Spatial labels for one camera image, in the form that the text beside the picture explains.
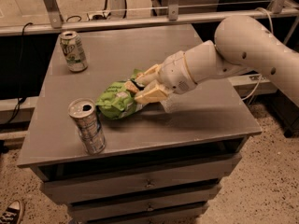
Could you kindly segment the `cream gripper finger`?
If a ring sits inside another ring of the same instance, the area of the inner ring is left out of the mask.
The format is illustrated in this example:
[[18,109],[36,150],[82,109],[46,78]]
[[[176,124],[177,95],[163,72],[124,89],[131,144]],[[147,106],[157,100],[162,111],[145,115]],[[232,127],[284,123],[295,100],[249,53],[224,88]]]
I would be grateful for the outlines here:
[[157,103],[166,100],[172,93],[164,84],[157,80],[151,81],[143,91],[139,91],[135,95],[135,100],[140,104]]
[[153,65],[147,71],[139,73],[135,79],[135,82],[144,86],[149,85],[151,81],[159,79],[159,71],[161,66],[159,64]]

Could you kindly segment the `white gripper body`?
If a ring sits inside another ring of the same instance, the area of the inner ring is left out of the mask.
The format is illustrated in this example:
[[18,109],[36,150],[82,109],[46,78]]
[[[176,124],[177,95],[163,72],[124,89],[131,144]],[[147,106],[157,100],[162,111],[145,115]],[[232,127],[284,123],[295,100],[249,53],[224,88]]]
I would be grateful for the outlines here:
[[197,86],[190,75],[183,51],[164,60],[158,71],[158,80],[176,94],[192,91]]

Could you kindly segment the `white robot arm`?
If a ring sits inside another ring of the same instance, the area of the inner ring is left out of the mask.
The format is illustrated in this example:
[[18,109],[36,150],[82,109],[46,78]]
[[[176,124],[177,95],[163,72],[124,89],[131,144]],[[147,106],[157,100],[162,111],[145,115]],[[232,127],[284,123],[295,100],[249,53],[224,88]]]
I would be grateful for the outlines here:
[[299,53],[248,16],[224,19],[213,40],[170,55],[140,74],[135,82],[143,90],[135,100],[140,104],[160,102],[172,93],[191,91],[210,79],[234,77],[251,70],[267,77],[299,105]]

